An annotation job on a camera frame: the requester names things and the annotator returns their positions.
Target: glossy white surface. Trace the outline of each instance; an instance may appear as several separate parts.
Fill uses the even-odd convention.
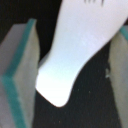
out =
[[[120,29],[128,0],[63,0],[52,48],[39,68],[37,91],[64,106],[81,68]]]

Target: dark background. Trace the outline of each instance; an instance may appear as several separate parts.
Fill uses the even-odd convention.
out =
[[[49,51],[61,0],[0,0],[0,41],[13,24],[35,18],[40,59]],[[80,72],[68,104],[56,108],[36,92],[33,128],[121,128],[110,80],[109,43]]]

